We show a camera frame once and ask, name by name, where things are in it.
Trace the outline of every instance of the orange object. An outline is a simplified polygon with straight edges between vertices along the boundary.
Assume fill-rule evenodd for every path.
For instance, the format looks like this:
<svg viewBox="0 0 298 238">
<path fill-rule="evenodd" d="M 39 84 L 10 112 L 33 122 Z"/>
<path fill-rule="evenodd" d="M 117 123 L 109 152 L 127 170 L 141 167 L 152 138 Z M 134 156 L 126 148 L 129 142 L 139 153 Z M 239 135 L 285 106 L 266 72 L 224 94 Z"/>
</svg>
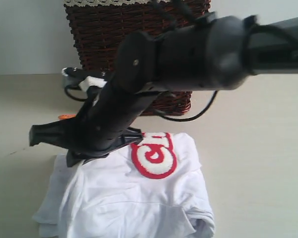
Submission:
<svg viewBox="0 0 298 238">
<path fill-rule="evenodd" d="M 75 116 L 76 116 L 75 114 L 60 115 L 59 120 L 66 120 L 66 119 L 74 118 Z"/>
</svg>

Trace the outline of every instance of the white lace trim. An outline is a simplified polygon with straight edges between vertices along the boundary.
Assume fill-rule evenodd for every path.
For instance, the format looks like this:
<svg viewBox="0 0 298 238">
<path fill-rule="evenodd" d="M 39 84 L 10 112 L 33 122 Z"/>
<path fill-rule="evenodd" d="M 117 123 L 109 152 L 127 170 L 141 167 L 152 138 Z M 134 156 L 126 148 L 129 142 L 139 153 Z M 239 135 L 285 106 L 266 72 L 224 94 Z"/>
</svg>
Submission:
<svg viewBox="0 0 298 238">
<path fill-rule="evenodd" d="M 135 3 L 148 3 L 150 0 L 63 0 L 64 4 L 67 6 L 121 6 L 122 4 L 135 4 Z"/>
</svg>

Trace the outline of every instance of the white wall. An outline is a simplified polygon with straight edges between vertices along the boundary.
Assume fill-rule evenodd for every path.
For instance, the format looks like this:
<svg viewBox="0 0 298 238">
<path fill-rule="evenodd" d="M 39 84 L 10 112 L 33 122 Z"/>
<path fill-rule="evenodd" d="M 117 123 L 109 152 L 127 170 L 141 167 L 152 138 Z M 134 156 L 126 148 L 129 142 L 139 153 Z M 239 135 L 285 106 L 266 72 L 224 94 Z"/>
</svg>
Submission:
<svg viewBox="0 0 298 238">
<path fill-rule="evenodd" d="M 298 0 L 213 0 L 219 16 L 298 16 Z M 0 74 L 58 73 L 79 65 L 62 0 L 0 0 Z"/>
</svg>

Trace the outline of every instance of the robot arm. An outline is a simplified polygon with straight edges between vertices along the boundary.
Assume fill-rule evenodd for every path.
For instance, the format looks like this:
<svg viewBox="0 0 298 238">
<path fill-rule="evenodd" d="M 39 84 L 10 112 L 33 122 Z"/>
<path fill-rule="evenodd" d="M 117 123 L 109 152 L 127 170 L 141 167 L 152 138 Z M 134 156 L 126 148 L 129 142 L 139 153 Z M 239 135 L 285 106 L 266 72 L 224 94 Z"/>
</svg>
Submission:
<svg viewBox="0 0 298 238">
<path fill-rule="evenodd" d="M 34 125 L 30 146 L 68 149 L 71 167 L 141 142 L 141 130 L 130 125 L 161 92 L 232 90 L 250 75 L 298 73 L 298 18 L 260 26 L 254 16 L 207 13 L 156 38 L 133 33 L 121 43 L 115 69 L 75 118 Z"/>
</svg>

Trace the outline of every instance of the screw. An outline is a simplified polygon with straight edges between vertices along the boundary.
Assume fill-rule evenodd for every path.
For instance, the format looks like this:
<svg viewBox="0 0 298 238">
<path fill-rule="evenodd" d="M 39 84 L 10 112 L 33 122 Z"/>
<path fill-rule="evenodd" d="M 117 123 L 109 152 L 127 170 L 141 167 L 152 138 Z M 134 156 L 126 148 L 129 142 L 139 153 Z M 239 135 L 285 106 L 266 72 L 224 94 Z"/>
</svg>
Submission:
<svg viewBox="0 0 298 238">
<path fill-rule="evenodd" d="M 139 60 L 138 59 L 135 59 L 133 65 L 134 66 L 137 66 L 138 64 L 139 64 Z"/>
</svg>

